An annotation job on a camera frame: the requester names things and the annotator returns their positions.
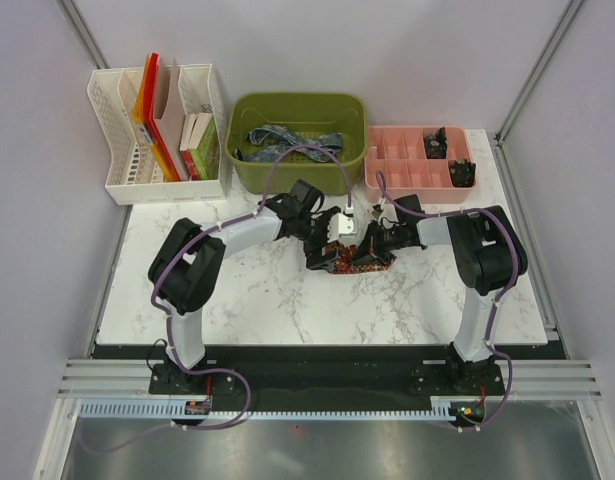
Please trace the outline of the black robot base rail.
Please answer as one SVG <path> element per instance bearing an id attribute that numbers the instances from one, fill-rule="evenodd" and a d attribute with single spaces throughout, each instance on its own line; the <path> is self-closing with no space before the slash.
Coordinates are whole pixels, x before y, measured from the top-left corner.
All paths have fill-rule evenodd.
<path id="1" fill-rule="evenodd" d="M 154 365 L 150 393 L 209 395 L 217 411 L 371 413 L 505 391 L 493 357 L 463 364 L 449 346 L 210 345 L 194 369 Z"/>

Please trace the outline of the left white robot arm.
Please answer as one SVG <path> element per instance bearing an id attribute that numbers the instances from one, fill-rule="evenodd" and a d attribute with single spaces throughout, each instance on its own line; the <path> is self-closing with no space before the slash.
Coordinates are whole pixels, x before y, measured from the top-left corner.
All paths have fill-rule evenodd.
<path id="1" fill-rule="evenodd" d="M 206 382 L 202 309 L 214 293 L 223 261 L 254 246 L 294 237 L 308 264 L 333 268 L 336 256 L 325 248 L 357 232 L 351 204 L 316 212 L 324 201 L 316 187 L 299 180 L 290 192 L 263 198 L 250 213 L 205 225 L 178 220 L 148 270 L 153 284 L 152 305 L 166 315 L 168 357 L 176 365 L 172 382 L 185 393 L 195 393 Z"/>

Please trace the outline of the red patterned tie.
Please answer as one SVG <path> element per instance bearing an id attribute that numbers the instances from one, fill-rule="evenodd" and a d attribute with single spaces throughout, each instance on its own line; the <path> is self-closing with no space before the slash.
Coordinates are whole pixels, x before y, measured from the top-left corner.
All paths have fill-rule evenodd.
<path id="1" fill-rule="evenodd" d="M 335 241 L 323 249 L 326 257 L 325 270 L 334 275 L 356 275 L 388 270 L 396 256 L 387 252 L 375 254 L 372 248 L 360 249 L 356 245 L 344 246 Z"/>

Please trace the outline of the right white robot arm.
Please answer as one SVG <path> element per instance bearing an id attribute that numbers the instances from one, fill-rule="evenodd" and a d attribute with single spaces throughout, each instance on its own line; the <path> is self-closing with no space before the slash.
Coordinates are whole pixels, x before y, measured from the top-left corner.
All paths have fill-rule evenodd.
<path id="1" fill-rule="evenodd" d="M 476 362 L 495 353 L 496 314 L 502 297 L 528 268 L 516 232 L 500 205 L 463 212 L 427 214 L 417 195 L 394 201 L 395 224 L 370 222 L 351 257 L 353 265 L 390 265 L 395 250 L 449 246 L 458 276 L 465 286 L 460 327 L 452 342 L 460 358 L 445 368 L 445 381 L 454 392 L 470 392 L 481 381 Z"/>

